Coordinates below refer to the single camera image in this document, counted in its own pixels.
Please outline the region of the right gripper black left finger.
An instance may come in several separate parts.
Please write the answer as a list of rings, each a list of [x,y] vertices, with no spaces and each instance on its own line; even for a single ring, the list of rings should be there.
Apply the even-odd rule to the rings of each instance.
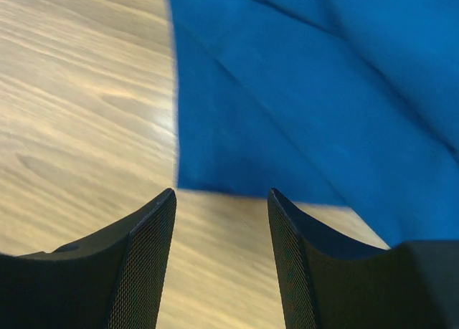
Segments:
[[[166,189],[53,252],[1,256],[3,328],[155,328],[176,216]]]

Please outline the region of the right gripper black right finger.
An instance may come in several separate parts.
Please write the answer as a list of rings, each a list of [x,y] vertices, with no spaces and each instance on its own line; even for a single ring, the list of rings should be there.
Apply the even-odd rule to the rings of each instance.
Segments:
[[[458,242],[359,242],[268,194],[287,328],[456,328]]]

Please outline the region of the navy blue printed t-shirt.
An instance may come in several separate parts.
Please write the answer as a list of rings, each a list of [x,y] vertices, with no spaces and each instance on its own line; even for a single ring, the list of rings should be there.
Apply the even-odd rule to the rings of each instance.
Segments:
[[[179,188],[458,237],[458,0],[169,0]]]

